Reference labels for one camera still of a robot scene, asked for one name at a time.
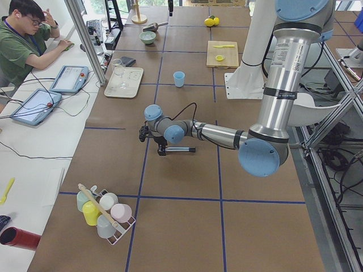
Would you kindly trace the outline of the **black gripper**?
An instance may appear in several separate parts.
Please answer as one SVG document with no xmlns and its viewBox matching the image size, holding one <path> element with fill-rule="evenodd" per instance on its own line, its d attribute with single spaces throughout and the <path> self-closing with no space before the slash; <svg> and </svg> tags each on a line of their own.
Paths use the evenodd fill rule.
<svg viewBox="0 0 363 272">
<path fill-rule="evenodd" d="M 166 155 L 167 141 L 163 136 L 154 137 L 154 141 L 158 144 L 158 155 Z"/>
<path fill-rule="evenodd" d="M 173 16 L 173 12 L 174 12 L 174 0 L 168 0 L 168 11 L 169 11 L 169 16 Z"/>
</svg>

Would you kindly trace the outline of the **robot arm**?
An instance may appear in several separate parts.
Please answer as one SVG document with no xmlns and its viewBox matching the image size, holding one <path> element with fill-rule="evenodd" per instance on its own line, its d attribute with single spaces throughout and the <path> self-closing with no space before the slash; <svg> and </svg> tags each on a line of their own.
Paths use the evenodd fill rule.
<svg viewBox="0 0 363 272">
<path fill-rule="evenodd" d="M 247 131 L 178 120 L 163 114 L 158 105 L 145 111 L 148 137 L 167 144 L 184 137 L 209 141 L 237 150 L 249 174 L 275 173 L 289 155 L 288 126 L 303 126 L 313 119 L 298 116 L 299 83 L 310 46 L 332 37 L 334 1 L 257 1 L 239 67 L 225 80 L 228 99 L 259 99 L 258 121 Z"/>
</svg>

